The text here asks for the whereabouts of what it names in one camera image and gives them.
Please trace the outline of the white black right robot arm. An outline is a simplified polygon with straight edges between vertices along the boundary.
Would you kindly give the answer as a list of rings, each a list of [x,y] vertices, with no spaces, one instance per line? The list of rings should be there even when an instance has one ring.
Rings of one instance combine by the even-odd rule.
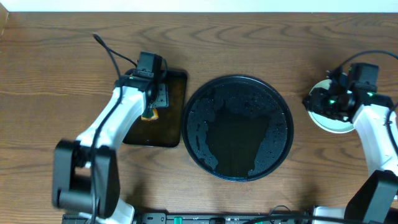
[[[303,100],[323,129],[348,123],[361,140],[369,178],[342,208],[316,207],[314,223],[384,223],[397,195],[397,123],[392,100],[378,95],[375,75],[340,75],[317,83]]]

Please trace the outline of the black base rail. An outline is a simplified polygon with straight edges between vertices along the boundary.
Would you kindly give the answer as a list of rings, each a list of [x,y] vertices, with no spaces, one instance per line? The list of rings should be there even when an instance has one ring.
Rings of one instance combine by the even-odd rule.
[[[282,205],[278,205],[271,210],[271,215],[288,215],[291,210]],[[322,217],[344,218],[345,207],[321,207],[314,206],[305,211],[304,215],[315,215]],[[239,214],[166,214],[166,213],[137,213],[134,215],[133,224],[238,224],[245,223],[249,220],[259,219],[267,216],[266,214],[258,215],[239,215]],[[88,218],[83,218],[83,215],[64,214],[62,217],[62,224],[86,224],[90,223]],[[275,223],[275,224],[299,224],[299,223],[332,223],[326,221],[308,221],[308,220],[271,220],[262,221],[259,223]]]

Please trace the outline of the light blue plate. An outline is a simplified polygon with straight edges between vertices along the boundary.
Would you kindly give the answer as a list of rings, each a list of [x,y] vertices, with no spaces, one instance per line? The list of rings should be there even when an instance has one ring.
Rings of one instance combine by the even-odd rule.
[[[311,90],[310,94],[315,88],[329,89],[331,80],[322,80],[318,82]],[[342,122],[334,119],[329,119],[314,112],[308,111],[312,121],[320,128],[335,134],[349,133],[354,130],[354,126],[349,122]]]

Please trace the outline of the dark rectangular water tray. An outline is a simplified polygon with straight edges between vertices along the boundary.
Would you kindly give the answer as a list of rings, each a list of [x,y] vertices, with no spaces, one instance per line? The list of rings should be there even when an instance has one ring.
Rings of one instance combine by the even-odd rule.
[[[135,120],[123,139],[124,144],[175,147],[180,142],[182,113],[188,75],[185,70],[169,70],[161,82],[168,86],[169,106],[156,108],[159,118],[153,121]]]

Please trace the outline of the round black tray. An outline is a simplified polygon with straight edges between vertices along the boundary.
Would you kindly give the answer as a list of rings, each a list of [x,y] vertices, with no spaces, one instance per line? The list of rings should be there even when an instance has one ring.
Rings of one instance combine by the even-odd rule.
[[[250,182],[271,174],[286,159],[294,122],[270,84],[229,75],[194,92],[183,112],[182,137],[193,161],[207,173]]]

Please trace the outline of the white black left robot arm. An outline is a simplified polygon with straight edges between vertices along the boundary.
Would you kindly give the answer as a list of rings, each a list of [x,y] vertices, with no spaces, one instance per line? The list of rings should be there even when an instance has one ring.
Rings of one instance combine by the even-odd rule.
[[[52,203],[90,223],[132,223],[135,209],[120,198],[116,154],[135,120],[149,109],[167,107],[167,85],[123,75],[93,124],[74,141],[55,146]]]

